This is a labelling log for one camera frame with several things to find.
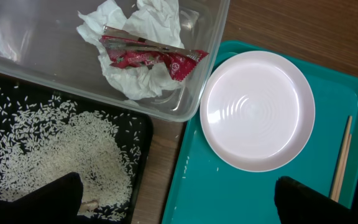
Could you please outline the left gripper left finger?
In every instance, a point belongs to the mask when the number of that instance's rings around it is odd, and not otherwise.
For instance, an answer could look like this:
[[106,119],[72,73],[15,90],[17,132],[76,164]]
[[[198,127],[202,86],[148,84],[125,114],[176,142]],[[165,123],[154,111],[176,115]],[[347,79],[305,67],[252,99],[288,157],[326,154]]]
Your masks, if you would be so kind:
[[0,200],[0,223],[74,223],[82,196],[80,175],[71,172],[13,202]]

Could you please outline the large white plate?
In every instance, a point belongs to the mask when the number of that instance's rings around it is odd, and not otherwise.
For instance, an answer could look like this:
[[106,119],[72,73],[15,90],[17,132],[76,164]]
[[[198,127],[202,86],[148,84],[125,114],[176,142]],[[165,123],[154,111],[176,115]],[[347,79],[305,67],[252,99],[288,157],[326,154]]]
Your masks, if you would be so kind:
[[200,122],[214,153],[249,172],[285,166],[307,145],[315,102],[301,70],[281,55],[253,50],[215,69],[200,101]]

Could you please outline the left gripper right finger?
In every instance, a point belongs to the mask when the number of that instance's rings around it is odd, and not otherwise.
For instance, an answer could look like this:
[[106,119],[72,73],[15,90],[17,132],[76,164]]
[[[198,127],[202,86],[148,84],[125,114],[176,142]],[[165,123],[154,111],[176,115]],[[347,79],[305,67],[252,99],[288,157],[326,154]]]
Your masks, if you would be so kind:
[[358,224],[358,214],[288,176],[275,183],[281,224]]

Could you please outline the white napkin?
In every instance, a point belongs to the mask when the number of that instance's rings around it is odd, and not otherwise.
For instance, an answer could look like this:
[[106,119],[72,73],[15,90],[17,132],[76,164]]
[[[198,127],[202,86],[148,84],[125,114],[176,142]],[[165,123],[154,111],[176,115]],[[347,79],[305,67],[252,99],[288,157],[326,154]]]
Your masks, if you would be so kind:
[[98,51],[103,76],[130,100],[160,97],[181,88],[170,74],[170,59],[184,47],[180,39],[178,0],[138,0],[126,17],[113,0],[89,14],[79,14],[76,28]]

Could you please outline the red stained plastic wrapper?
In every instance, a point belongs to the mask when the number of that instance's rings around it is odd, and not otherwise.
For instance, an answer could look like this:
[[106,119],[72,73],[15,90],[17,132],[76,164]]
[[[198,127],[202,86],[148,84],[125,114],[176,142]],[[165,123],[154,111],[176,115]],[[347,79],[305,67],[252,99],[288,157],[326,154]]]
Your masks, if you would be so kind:
[[103,27],[99,40],[106,49],[112,67],[152,67],[163,63],[172,80],[183,81],[209,53],[160,44],[124,30]]

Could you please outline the wooden chopstick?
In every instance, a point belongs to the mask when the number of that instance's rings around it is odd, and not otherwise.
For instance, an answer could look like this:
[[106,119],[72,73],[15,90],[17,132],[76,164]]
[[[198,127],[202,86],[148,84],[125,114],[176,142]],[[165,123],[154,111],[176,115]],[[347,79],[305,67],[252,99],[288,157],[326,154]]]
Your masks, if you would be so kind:
[[349,154],[349,148],[350,148],[350,142],[351,142],[351,124],[352,124],[352,116],[349,116],[346,123],[346,128],[341,144],[341,150],[339,153],[339,159],[337,161],[335,176],[334,176],[334,182],[331,189],[331,200],[338,202],[340,191],[344,179],[344,173],[346,170],[346,163],[347,163],[347,157]]
[[351,139],[352,139],[352,134],[349,134],[348,137],[347,137],[347,142],[346,142],[345,148],[341,152],[340,167],[339,167],[339,178],[337,180],[336,193],[335,193],[335,196],[334,196],[334,201],[335,202],[339,201],[339,197],[340,197],[340,194],[341,194],[342,183],[343,183],[344,174],[345,174],[345,171],[346,171],[346,164],[347,164],[347,158],[348,158],[348,155],[349,155],[349,148],[350,148],[350,144],[351,144]]

